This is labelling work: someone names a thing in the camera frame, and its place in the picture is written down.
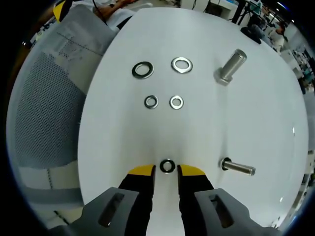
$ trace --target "person's arm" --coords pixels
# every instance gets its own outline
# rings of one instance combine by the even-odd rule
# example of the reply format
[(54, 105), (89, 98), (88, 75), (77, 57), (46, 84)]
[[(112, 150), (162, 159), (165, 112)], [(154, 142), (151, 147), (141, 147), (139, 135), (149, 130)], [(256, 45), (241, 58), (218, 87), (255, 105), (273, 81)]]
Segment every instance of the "person's arm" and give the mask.
[(93, 9), (93, 12), (96, 16), (98, 16), (100, 19), (103, 20), (103, 18), (107, 21), (115, 11), (117, 11), (119, 8), (123, 8), (126, 5), (135, 2), (134, 0), (118, 0), (114, 6), (98, 6), (98, 9)]

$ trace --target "person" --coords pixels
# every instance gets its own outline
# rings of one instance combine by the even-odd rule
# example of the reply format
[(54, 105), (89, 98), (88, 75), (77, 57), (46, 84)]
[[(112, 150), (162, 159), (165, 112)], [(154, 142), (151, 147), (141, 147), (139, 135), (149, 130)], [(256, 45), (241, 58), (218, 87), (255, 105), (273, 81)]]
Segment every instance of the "person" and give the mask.
[(268, 38), (270, 39), (272, 47), (278, 53), (284, 47), (284, 41), (285, 41), (284, 32), (285, 32), (284, 22), (278, 22), (276, 24), (276, 28), (271, 30), (268, 34)]
[(95, 8), (92, 0), (74, 1), (72, 6), (85, 5), (93, 13), (99, 17), (102, 21), (105, 21), (107, 25), (122, 29), (127, 21), (134, 15), (134, 12), (128, 9), (124, 9), (125, 6), (135, 2), (135, 0), (117, 0), (114, 4), (105, 4), (103, 0), (95, 0), (97, 9)]
[[(93, 0), (74, 0), (71, 3), (71, 8), (76, 5), (84, 5), (97, 17), (104, 21), (112, 30), (116, 31), (116, 28), (121, 30), (126, 22), (134, 15), (135, 12), (124, 9), (124, 7), (135, 1), (136, 0), (116, 0), (114, 4), (106, 4), (106, 2), (108, 2), (106, 0), (95, 0), (94, 4)], [(55, 16), (58, 21), (61, 21), (58, 16), (58, 14), (60, 14), (60, 10), (56, 9), (64, 2), (64, 0), (60, 0), (56, 2), (54, 6), (48, 8), (44, 14), (44, 19), (48, 21), (50, 18)]]

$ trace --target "metal washer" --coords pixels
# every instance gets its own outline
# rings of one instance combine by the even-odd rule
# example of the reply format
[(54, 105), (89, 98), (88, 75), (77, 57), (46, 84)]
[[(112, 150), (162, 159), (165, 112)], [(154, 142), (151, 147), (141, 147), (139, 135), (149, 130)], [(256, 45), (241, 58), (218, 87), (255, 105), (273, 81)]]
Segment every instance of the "metal washer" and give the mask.
[[(154, 105), (149, 104), (150, 99), (153, 99), (155, 101)], [(146, 99), (144, 99), (144, 105), (149, 109), (154, 109), (158, 106), (158, 98), (154, 95), (147, 96)]]
[[(178, 99), (181, 103), (179, 105), (174, 105), (173, 101), (175, 99)], [(171, 108), (178, 110), (178, 109), (181, 109), (183, 107), (184, 101), (180, 96), (175, 95), (175, 96), (172, 96), (171, 99), (169, 100), (169, 105), (171, 106)]]
[[(179, 67), (176, 65), (176, 63), (177, 63), (178, 61), (184, 61), (184, 62), (186, 62), (186, 63), (188, 64), (188, 67), (185, 68), (185, 69), (179, 68)], [(174, 59), (172, 60), (171, 66), (172, 66), (172, 68), (173, 68), (175, 71), (177, 71), (178, 73), (181, 73), (181, 74), (188, 73), (188, 72), (190, 72), (190, 71), (192, 70), (192, 62), (191, 62), (189, 59), (184, 58), (184, 57), (174, 58)]]
[[(137, 69), (141, 66), (147, 66), (149, 68), (149, 71), (143, 75), (140, 75), (137, 73)], [(153, 65), (148, 62), (148, 61), (142, 61), (137, 63), (133, 68), (132, 68), (132, 75), (137, 78), (137, 79), (147, 79), (148, 77), (150, 77), (153, 74), (154, 71), (154, 67)]]
[[(167, 163), (167, 162), (171, 164), (171, 169), (169, 169), (169, 170), (166, 170), (166, 169), (164, 168), (164, 164)], [(172, 173), (172, 172), (175, 170), (176, 165), (175, 165), (175, 162), (172, 161), (171, 159), (165, 159), (165, 160), (162, 160), (162, 161), (161, 161), (161, 163), (160, 163), (160, 165), (159, 165), (159, 168), (160, 168), (160, 170), (161, 170), (163, 173), (168, 174), (168, 173)]]

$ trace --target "mesh chair back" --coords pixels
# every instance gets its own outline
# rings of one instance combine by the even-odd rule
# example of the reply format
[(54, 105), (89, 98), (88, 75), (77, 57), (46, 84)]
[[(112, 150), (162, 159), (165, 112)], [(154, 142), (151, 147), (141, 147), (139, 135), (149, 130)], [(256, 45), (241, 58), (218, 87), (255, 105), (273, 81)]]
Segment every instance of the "mesh chair back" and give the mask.
[(86, 94), (114, 36), (98, 17), (78, 5), (46, 31), (17, 76), (7, 112), (8, 156), (18, 184), (36, 203), (82, 202), (79, 189), (26, 188), (19, 168), (49, 169), (77, 160)]

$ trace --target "desk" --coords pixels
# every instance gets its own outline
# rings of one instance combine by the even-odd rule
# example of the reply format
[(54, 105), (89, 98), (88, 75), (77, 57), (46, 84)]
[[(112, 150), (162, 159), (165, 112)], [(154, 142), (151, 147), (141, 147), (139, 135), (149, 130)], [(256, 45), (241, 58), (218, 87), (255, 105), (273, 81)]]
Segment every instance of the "desk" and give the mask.
[[(220, 86), (213, 73), (237, 48), (248, 59), (228, 87)], [(172, 70), (175, 57), (190, 59), (192, 71)], [(140, 61), (154, 65), (145, 80), (131, 74)], [(148, 95), (159, 98), (157, 108), (144, 106)], [(174, 95), (184, 100), (180, 110), (169, 106)], [(291, 208), (307, 153), (303, 96), (276, 52), (219, 17), (149, 8), (128, 21), (97, 68), (82, 114), (78, 169), (87, 204), (118, 186), (132, 168), (170, 158), (201, 168), (215, 188), (225, 189), (253, 220), (268, 226)], [(256, 167), (255, 176), (222, 171), (222, 156)], [(157, 168), (147, 235), (184, 235), (177, 187), (176, 172)]]
[[(194, 11), (199, 11), (203, 12), (208, 5), (209, 0), (198, 0), (196, 2), (195, 8), (193, 9)], [(193, 7), (194, 0), (181, 0), (181, 8), (185, 9), (192, 9)], [(222, 8), (222, 13), (220, 17), (223, 19), (230, 19), (234, 16), (234, 13), (236, 11), (237, 5), (227, 1), (227, 0), (212, 0), (212, 4), (218, 5)]]

